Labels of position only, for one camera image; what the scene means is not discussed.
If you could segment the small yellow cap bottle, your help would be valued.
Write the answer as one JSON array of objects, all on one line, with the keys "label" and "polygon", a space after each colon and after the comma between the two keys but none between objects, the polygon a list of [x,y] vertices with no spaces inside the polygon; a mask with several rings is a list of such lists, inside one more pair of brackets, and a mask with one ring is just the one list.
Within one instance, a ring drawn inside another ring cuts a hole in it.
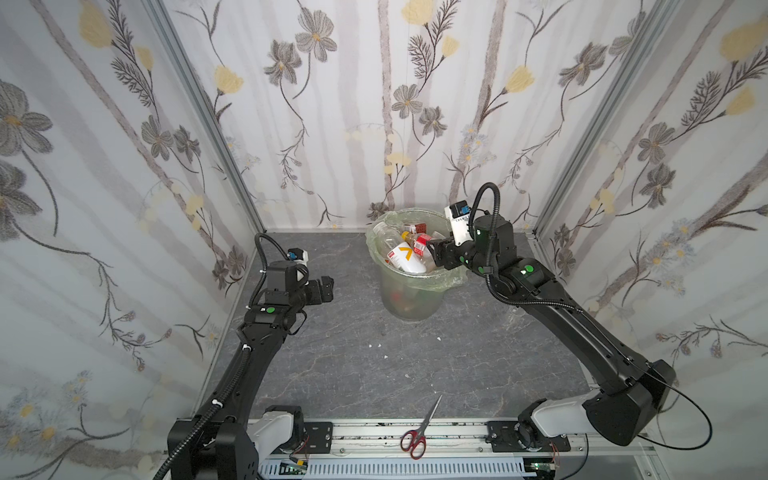
[{"label": "small yellow cap bottle", "polygon": [[428,247],[429,241],[432,239],[431,236],[425,233],[412,233],[410,238],[413,251],[417,256],[421,258],[429,258],[432,256]]}]

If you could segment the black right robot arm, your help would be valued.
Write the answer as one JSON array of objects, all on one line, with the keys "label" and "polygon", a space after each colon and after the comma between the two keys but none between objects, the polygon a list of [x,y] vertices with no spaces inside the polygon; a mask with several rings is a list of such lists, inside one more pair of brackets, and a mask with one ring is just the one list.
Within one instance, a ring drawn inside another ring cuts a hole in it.
[{"label": "black right robot arm", "polygon": [[518,255],[514,228],[500,214],[501,194],[483,184],[472,203],[449,206],[452,233],[431,240],[438,266],[464,267],[481,277],[490,295],[538,320],[589,371],[597,387],[589,394],[538,400],[518,417],[518,438],[532,449],[561,434],[598,434],[617,445],[643,439],[644,430],[675,391],[676,372],[664,360],[650,361],[622,343],[566,291],[540,261]]}]

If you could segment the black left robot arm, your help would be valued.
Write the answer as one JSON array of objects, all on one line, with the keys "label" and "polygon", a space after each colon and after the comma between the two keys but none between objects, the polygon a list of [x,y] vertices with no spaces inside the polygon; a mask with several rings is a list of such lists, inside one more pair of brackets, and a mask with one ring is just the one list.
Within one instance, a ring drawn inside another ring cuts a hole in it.
[{"label": "black left robot arm", "polygon": [[277,241],[259,233],[254,242],[260,278],[237,329],[239,349],[198,411],[174,423],[157,479],[257,479],[262,460],[305,441],[298,407],[271,408],[255,434],[249,434],[248,424],[270,364],[287,338],[300,331],[307,307],[333,300],[334,281],[311,278],[301,249],[278,247],[279,260],[270,262],[263,245]]}]

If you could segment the yellow tea bottle red label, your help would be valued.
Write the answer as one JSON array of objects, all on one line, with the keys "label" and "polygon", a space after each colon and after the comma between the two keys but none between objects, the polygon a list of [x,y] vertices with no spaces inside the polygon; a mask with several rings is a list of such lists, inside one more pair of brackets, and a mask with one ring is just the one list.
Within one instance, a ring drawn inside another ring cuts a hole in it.
[{"label": "yellow tea bottle red label", "polygon": [[427,226],[424,222],[421,223],[406,223],[403,226],[403,232],[407,234],[425,234]]}]

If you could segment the clear bottle red white label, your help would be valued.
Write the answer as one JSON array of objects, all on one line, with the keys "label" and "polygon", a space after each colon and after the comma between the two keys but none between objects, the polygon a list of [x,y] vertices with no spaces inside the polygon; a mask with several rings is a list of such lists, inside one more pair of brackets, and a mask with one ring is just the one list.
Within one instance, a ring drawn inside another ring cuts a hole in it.
[{"label": "clear bottle red white label", "polygon": [[377,223],[373,227],[372,232],[376,245],[384,248],[386,251],[394,249],[402,242],[400,230],[385,222]]}]

